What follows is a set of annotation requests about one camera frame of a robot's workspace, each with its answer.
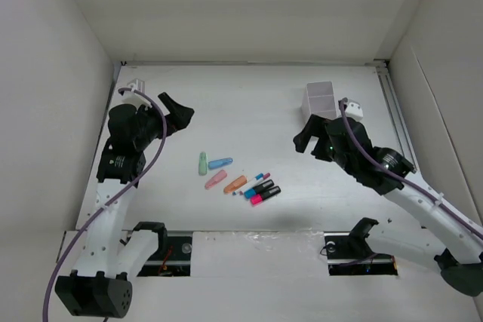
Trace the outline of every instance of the red wire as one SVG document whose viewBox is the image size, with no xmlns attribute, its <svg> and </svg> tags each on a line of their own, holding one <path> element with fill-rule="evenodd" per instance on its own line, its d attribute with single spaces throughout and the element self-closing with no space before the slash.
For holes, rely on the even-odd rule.
<svg viewBox="0 0 483 322">
<path fill-rule="evenodd" d="M 161 274 L 161 272 L 163 271 L 163 268 L 165 267 L 165 264 L 166 264 L 166 261 L 168 260 L 169 256 L 173 253 L 173 246 L 171 245 L 168 249 L 168 252 L 166 253 L 166 256 L 165 258 L 163 259 L 163 263 L 161 264 L 161 266 L 159 267 L 159 270 L 158 270 L 158 275 Z"/>
</svg>

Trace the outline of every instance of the orange highlighter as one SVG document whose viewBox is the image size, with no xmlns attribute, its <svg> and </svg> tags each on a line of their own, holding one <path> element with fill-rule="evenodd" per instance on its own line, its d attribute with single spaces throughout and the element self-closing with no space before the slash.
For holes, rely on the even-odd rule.
<svg viewBox="0 0 483 322">
<path fill-rule="evenodd" d="M 247 178 L 245 176 L 240 176 L 238 179 L 228 184 L 226 188 L 223 189 L 223 192 L 225 194 L 232 193 L 236 189 L 240 189 L 246 183 L 247 183 Z"/>
</svg>

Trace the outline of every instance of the white wall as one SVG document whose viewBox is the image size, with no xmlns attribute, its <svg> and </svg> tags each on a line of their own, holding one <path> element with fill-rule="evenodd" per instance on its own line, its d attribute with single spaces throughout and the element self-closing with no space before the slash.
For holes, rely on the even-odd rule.
<svg viewBox="0 0 483 322">
<path fill-rule="evenodd" d="M 114 60 L 389 58 L 419 0 L 76 0 Z"/>
<path fill-rule="evenodd" d="M 112 63 L 74 0 L 0 6 L 0 232 L 60 232 L 80 207 Z"/>
<path fill-rule="evenodd" d="M 483 214 L 483 0 L 422 0 L 390 72 L 424 175 Z M 483 311 L 483 297 L 478 299 Z"/>
</svg>

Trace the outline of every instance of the pink highlighter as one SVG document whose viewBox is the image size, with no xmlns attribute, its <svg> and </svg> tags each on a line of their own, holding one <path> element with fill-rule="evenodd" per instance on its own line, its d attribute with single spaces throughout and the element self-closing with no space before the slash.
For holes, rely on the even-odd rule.
<svg viewBox="0 0 483 322">
<path fill-rule="evenodd" d="M 209 190 L 216 184 L 218 184 L 221 180 L 225 179 L 228 175 L 226 174 L 225 170 L 219 171 L 215 176 L 208 180 L 205 184 L 205 189 Z"/>
</svg>

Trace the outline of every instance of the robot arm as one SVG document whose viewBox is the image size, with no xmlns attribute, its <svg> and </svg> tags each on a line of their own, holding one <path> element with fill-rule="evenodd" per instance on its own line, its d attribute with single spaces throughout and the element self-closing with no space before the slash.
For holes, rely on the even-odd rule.
<svg viewBox="0 0 483 322">
<path fill-rule="evenodd" d="M 402 207 L 432 234 L 397 232 L 364 218 L 350 232 L 351 244 L 367 255 L 387 253 L 438 271 L 453 288 L 469 296 L 483 291 L 483 228 L 464 216 L 424 181 L 397 151 L 372 146 L 360 106 L 343 100 L 341 118 L 312 115 L 294 137 L 304 152 L 311 136 L 318 137 L 312 155 L 335 161 L 357 182 Z"/>
<path fill-rule="evenodd" d="M 146 105 L 137 109 L 122 104 L 109 111 L 110 138 L 97 170 L 97 197 L 91 213 L 99 213 L 100 208 L 104 211 L 91 223 L 70 275 L 58 277 L 55 284 L 56 294 L 72 315 L 124 317 L 131 304 L 132 279 L 152 254 L 165 251 L 165 225 L 140 222 L 118 253 L 122 226 L 139 183 L 109 202 L 128 183 L 139 179 L 146 165 L 143 152 L 149 144 L 186 128 L 194 114 L 193 109 L 175 103 L 166 93 L 158 98 L 170 112 L 165 124 L 157 111 Z"/>
</svg>

